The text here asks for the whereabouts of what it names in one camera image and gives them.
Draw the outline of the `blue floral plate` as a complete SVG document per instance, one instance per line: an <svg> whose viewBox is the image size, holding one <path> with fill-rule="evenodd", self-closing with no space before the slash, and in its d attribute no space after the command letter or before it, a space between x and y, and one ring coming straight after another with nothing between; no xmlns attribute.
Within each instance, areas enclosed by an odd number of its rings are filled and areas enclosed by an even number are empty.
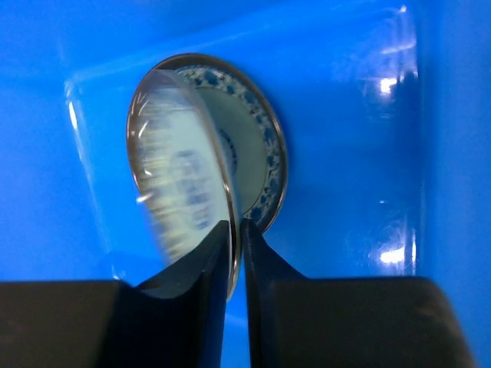
<svg viewBox="0 0 491 368"><path fill-rule="evenodd" d="M212 55L177 54L155 68L178 73L200 95L221 137L242 214L267 231L288 183L285 137L268 99L240 69Z"/></svg>
<svg viewBox="0 0 491 368"><path fill-rule="evenodd" d="M242 211L229 159L203 99L177 72L149 71L130 102L126 142L137 201L147 207L170 262L225 222L231 297L239 279Z"/></svg>

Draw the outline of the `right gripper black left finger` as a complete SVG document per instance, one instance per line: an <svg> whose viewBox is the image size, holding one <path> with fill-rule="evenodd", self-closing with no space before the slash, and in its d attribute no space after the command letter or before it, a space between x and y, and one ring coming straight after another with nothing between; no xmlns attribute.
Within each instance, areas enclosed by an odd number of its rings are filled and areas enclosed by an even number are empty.
<svg viewBox="0 0 491 368"><path fill-rule="evenodd" d="M3 367L218 367L229 225L133 287L122 281L4 282Z"/></svg>

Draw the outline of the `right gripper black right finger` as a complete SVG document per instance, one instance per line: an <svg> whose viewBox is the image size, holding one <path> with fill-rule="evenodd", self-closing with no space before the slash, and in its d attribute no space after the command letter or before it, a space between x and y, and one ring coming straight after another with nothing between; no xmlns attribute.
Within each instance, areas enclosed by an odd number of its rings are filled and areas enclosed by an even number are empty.
<svg viewBox="0 0 491 368"><path fill-rule="evenodd" d="M419 277L314 279L241 225L253 367L474 367L435 283Z"/></svg>

